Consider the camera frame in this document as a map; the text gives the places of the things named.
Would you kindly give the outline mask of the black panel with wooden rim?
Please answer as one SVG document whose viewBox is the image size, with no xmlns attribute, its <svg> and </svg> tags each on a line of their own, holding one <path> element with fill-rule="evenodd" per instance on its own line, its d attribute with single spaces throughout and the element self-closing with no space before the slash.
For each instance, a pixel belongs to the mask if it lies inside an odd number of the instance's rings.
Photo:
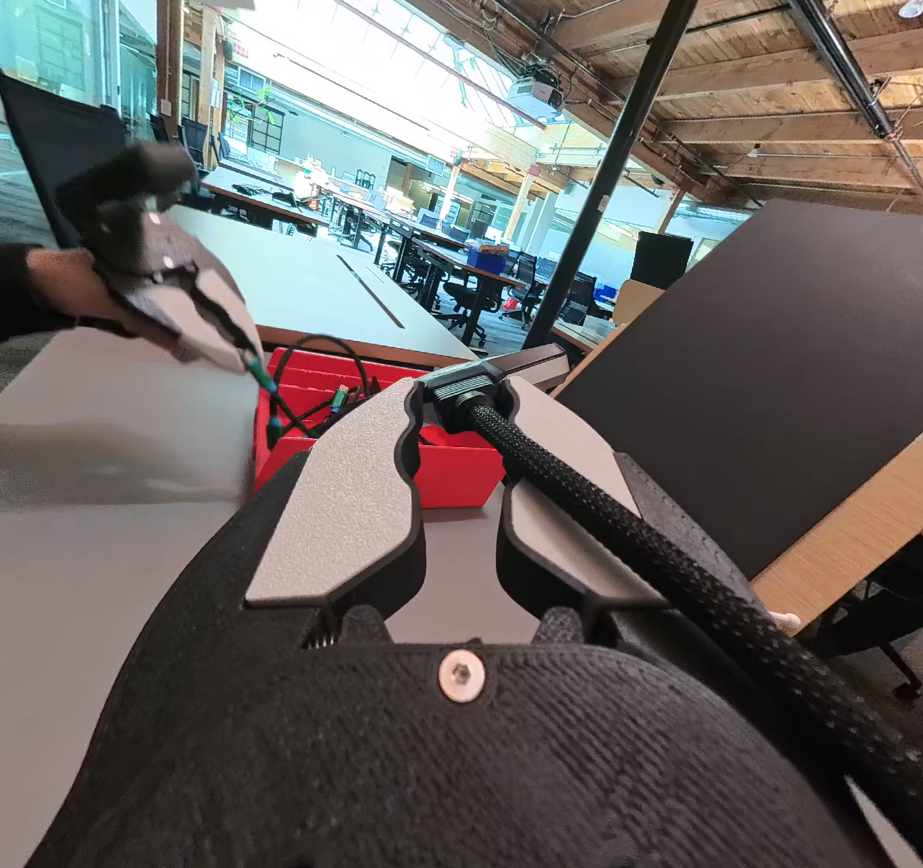
<svg viewBox="0 0 923 868">
<path fill-rule="evenodd" d="M 558 394 L 802 624 L 921 534 L 921 224 L 771 201 Z"/>
</svg>

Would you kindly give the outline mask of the black metal pole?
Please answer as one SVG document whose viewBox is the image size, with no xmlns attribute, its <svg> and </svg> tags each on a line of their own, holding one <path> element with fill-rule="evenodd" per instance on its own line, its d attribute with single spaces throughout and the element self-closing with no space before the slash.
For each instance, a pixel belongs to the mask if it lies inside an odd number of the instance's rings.
<svg viewBox="0 0 923 868">
<path fill-rule="evenodd" d="M 668 1 L 617 119 L 603 161 L 527 331 L 524 350 L 547 343 L 697 5 L 698 0 Z"/>
</svg>

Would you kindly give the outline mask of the black office chair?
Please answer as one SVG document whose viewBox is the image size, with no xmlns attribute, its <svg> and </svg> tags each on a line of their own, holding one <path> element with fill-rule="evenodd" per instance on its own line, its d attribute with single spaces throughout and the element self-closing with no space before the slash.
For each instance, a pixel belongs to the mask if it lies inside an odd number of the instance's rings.
<svg viewBox="0 0 923 868">
<path fill-rule="evenodd" d="M 1 74 L 6 123 L 61 249 L 76 247 L 79 235 L 60 212 L 55 193 L 73 176 L 123 151 L 125 125 L 112 107 L 69 100 Z"/>
</svg>

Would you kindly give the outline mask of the cardboard box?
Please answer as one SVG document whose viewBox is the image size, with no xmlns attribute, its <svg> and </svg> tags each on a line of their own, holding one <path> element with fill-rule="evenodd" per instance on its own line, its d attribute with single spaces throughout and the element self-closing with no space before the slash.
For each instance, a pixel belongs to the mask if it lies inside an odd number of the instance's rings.
<svg viewBox="0 0 923 868">
<path fill-rule="evenodd" d="M 625 281 L 615 297 L 612 322 L 617 327 L 628 325 L 662 295 L 660 288 L 633 279 Z"/>
</svg>

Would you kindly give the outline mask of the ceiling projector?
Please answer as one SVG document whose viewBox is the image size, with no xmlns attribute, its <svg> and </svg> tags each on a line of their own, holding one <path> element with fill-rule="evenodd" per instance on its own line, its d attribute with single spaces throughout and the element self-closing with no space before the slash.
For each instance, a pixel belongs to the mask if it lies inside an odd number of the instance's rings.
<svg viewBox="0 0 923 868">
<path fill-rule="evenodd" d="M 553 119 L 564 105 L 560 78 L 547 68 L 534 69 L 514 79 L 505 100 L 522 117 Z"/>
</svg>

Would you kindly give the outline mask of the person's left hand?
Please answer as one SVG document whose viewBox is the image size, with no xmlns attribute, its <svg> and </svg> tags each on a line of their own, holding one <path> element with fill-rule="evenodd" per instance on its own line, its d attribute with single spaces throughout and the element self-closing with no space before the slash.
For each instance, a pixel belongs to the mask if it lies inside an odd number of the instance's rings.
<svg viewBox="0 0 923 868">
<path fill-rule="evenodd" d="M 26 267 L 34 294 L 53 313 L 75 324 L 129 340 L 144 340 L 180 360 L 177 337 L 150 317 L 124 307 L 110 293 L 83 249 L 32 249 Z"/>
</svg>

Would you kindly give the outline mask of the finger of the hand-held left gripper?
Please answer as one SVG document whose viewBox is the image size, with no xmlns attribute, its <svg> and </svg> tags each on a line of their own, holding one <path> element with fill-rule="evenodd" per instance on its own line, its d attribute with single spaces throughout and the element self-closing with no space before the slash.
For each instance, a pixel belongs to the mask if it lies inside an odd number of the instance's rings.
<svg viewBox="0 0 923 868">
<path fill-rule="evenodd" d="M 193 279 L 193 303 L 242 361 L 264 360 L 256 323 L 230 274 L 219 268 L 198 268 Z"/>
<path fill-rule="evenodd" d="M 193 303 L 193 286 L 184 290 L 175 285 L 149 285 L 121 293 L 129 308 L 155 321 L 174 335 L 182 355 L 204 359 L 234 374 L 245 374 L 248 362 L 242 361 L 232 345 L 198 313 Z"/>
</svg>

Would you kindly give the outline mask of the row of office desks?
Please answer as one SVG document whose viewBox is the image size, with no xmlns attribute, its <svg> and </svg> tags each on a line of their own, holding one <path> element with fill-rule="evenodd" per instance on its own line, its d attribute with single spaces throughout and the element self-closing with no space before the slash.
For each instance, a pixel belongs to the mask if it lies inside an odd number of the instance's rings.
<svg viewBox="0 0 923 868">
<path fill-rule="evenodd" d="M 468 347 L 503 288 L 530 289 L 516 274 L 467 261 L 464 245 L 358 201 L 352 245 L 283 235 L 271 228 L 326 226 L 317 214 L 281 203 L 266 178 L 219 167 L 202 182 L 211 214 L 176 218 L 229 268 L 268 345 L 306 333 L 336 336 L 359 354 L 410 366 L 474 358 Z"/>
</svg>

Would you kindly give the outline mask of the wooden post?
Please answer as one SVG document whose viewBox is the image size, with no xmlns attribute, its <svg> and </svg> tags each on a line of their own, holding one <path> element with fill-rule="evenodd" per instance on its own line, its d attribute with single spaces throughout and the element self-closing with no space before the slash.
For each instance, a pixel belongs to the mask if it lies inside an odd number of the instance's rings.
<svg viewBox="0 0 923 868">
<path fill-rule="evenodd" d="M 155 45 L 157 114 L 170 138 L 181 124 L 184 0 L 156 0 Z"/>
</svg>

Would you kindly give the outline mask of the green potted plant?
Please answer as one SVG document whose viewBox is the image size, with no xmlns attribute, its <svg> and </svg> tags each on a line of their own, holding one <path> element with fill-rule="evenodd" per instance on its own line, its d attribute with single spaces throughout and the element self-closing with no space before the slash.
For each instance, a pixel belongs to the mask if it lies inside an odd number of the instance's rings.
<svg viewBox="0 0 923 868">
<path fill-rule="evenodd" d="M 226 118 L 235 123 L 244 119 L 265 120 L 275 126 L 279 122 L 270 106 L 272 96 L 271 86 L 263 87 L 250 97 L 239 91 L 226 90 Z"/>
</svg>

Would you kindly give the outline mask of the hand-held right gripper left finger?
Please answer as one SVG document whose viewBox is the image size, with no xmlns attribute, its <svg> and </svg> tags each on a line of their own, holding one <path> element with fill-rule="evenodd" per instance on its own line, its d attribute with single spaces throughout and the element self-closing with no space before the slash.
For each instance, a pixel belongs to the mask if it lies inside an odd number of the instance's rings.
<svg viewBox="0 0 923 868">
<path fill-rule="evenodd" d="M 423 387 L 404 377 L 338 422 L 306 454 L 248 585 L 248 608 L 358 606 L 388 619 L 420 591 Z"/>
</svg>

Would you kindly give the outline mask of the red plastic bin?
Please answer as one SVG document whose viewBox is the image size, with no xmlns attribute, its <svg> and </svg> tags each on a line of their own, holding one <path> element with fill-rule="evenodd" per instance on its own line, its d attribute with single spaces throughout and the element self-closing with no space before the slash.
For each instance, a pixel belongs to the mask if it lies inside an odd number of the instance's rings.
<svg viewBox="0 0 923 868">
<path fill-rule="evenodd" d="M 363 380 L 375 394 L 402 378 L 422 377 L 424 372 L 371 361 L 358 366 L 344 354 L 294 349 L 279 374 L 283 400 L 308 431 L 319 433 L 331 417 L 331 404 L 340 390 L 349 392 L 347 403 L 352 404 L 363 400 Z M 261 390 L 253 422 L 251 491 L 259 491 L 292 457 L 316 443 L 282 408 L 272 411 L 269 394 Z M 420 468 L 414 480 L 425 509 L 482 507 L 504 475 L 499 453 L 474 432 L 449 434 L 425 423 L 418 444 Z"/>
</svg>

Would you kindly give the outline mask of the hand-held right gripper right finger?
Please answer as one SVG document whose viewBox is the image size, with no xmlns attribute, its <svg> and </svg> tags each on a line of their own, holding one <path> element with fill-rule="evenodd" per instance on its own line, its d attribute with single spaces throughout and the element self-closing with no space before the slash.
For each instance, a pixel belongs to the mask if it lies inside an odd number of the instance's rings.
<svg viewBox="0 0 923 868">
<path fill-rule="evenodd" d="M 609 444 L 564 405 L 521 377 L 502 392 L 510 422 L 635 516 L 638 506 Z M 499 528 L 498 576 L 535 617 L 568 606 L 594 620 L 608 608 L 667 608 L 666 600 L 528 481 L 510 481 Z"/>
</svg>

